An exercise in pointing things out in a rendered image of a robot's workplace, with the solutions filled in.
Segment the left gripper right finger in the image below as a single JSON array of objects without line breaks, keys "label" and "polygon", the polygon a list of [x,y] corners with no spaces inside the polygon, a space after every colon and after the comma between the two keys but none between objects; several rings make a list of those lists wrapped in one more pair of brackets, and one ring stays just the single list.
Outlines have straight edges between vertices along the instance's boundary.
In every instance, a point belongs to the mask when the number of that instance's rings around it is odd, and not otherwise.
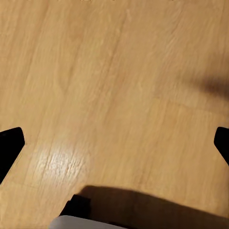
[{"label": "left gripper right finger", "polygon": [[229,129],[218,127],[215,133],[214,145],[221,153],[227,164],[229,165]]}]

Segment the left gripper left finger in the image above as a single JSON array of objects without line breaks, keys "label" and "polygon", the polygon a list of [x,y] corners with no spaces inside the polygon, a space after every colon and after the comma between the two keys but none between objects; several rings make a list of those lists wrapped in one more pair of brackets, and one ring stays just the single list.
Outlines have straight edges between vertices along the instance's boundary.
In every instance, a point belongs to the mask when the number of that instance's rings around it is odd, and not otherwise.
[{"label": "left gripper left finger", "polygon": [[21,127],[0,132],[0,184],[25,145]]}]

